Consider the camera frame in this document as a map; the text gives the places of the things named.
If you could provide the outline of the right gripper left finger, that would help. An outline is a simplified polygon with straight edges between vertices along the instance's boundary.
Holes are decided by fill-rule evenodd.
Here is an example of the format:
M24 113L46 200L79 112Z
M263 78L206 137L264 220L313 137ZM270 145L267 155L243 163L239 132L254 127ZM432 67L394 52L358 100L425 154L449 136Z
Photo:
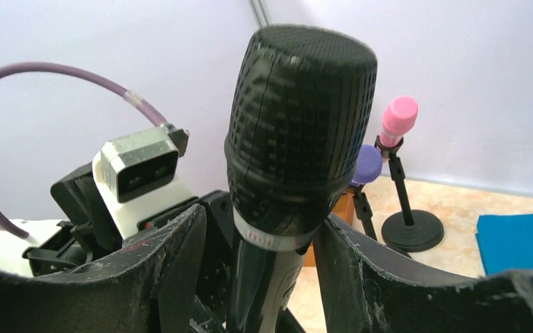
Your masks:
M186 332L206 213L194 205L159 230L66 273L0 271L0 332Z

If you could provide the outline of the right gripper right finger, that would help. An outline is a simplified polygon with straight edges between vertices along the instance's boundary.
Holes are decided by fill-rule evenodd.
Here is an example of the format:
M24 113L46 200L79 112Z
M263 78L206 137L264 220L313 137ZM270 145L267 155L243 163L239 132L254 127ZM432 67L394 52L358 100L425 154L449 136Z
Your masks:
M533 270L427 266L329 216L314 238L329 332L533 332Z

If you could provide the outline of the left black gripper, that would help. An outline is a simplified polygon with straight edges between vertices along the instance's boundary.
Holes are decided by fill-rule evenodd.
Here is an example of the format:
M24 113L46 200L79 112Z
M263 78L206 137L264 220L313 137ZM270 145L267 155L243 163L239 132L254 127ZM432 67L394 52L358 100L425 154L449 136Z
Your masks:
M34 276L76 268L109 255L127 243L120 236L96 189L89 164L80 166L55 182L50 193L68 221L60 222L60 231L45 244L26 250L23 254L29 260ZM215 190L201 197L187 194L183 199L171 200L160 213L137 222L136 230L144 232L159 229L194 204L202 205L207 216L207 236L196 295L220 321L225 321L233 229L228 192Z

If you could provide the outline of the black mic stand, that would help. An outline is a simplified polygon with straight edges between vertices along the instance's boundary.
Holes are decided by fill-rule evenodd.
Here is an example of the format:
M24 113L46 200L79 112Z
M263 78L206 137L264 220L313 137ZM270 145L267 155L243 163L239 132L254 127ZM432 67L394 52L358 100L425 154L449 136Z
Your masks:
M377 241L377 234L373 226L373 211L366 194L362 191L364 185L350 185L348 191L353 194L355 213L364 228L364 234Z
M405 186L405 170L398 151L403 145L400 139L396 143L385 145L381 136L377 136L375 147L383 158L388 159L389 171L393 180L401 211L389 216L383 223L381 234L390 248L408 256L437 246L444 238L444 225L440 218L426 210L413 210Z

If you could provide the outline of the purple microphone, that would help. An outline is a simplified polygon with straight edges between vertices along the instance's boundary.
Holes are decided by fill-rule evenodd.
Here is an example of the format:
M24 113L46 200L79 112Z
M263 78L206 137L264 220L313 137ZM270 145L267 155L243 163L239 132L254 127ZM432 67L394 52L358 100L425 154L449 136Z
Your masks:
M374 146L363 145L357 157L356 170L350 186L358 187L376 180L382 172L383 158Z

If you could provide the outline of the pink microphone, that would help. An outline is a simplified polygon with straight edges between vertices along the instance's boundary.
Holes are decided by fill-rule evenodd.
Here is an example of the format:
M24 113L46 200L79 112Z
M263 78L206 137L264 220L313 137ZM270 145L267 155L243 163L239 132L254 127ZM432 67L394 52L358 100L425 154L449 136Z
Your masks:
M403 136L415 125L418 116L418 103L410 96L393 99L382 113L380 143L391 148L398 145Z

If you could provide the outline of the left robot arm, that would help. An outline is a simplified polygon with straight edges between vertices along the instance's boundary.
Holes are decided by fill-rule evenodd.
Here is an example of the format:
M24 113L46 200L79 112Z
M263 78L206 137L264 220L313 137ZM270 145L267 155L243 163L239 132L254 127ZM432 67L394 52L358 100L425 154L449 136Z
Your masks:
M119 250L138 232L161 228L194 204L205 208L208 226L196 295L220 320L226 319L232 214L229 195L221 190L197 196L178 177L158 190L164 206L156 215L140 216L125 234L118 231L97 188L90 163L55 182L51 196L67 220L15 224L31 233L20 239L0 226L0 270L26 277L65 271Z

